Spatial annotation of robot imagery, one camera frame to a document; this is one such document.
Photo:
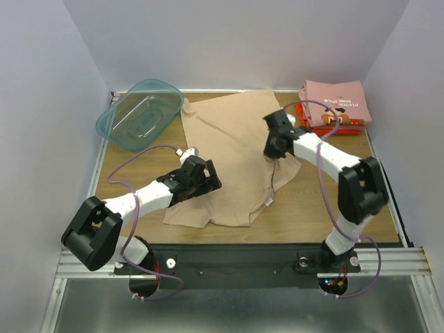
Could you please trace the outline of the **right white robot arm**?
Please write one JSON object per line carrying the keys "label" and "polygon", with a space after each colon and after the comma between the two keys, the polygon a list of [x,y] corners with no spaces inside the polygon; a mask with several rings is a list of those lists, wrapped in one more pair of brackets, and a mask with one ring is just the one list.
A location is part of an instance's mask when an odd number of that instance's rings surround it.
{"label": "right white robot arm", "polygon": [[320,265],[334,271],[344,263],[366,226],[389,201],[379,162],[373,157],[361,159],[345,153],[304,126],[294,127],[283,109],[266,115],[264,120],[268,127],[266,157],[276,160],[291,154],[302,158],[316,166],[321,187],[324,173],[338,185],[339,215],[335,217],[330,204],[325,204],[333,219],[333,228],[322,242],[319,254]]}

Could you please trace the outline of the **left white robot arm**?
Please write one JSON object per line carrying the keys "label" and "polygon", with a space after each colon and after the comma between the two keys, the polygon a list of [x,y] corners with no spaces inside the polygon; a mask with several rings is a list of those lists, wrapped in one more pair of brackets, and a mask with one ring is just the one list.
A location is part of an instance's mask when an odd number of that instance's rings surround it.
{"label": "left white robot arm", "polygon": [[147,273],[154,267],[153,254],[143,241],[122,237],[122,227],[139,217],[220,188],[213,161],[190,155],[181,160],[179,169],[137,191],[106,200],[95,196],[87,198],[63,233],[61,242],[89,271],[128,258],[138,273]]}

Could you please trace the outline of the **beige t shirt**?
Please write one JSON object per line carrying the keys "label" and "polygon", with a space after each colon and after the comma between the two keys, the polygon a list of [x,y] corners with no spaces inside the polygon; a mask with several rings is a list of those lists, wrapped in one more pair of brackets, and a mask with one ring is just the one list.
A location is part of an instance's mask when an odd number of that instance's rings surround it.
{"label": "beige t shirt", "polygon": [[167,209],[163,222],[192,228],[208,223],[250,226],[301,166],[291,155],[272,160],[263,154],[268,137],[264,117],[278,109],[271,89],[185,101],[181,120],[187,145],[213,161],[222,187]]}

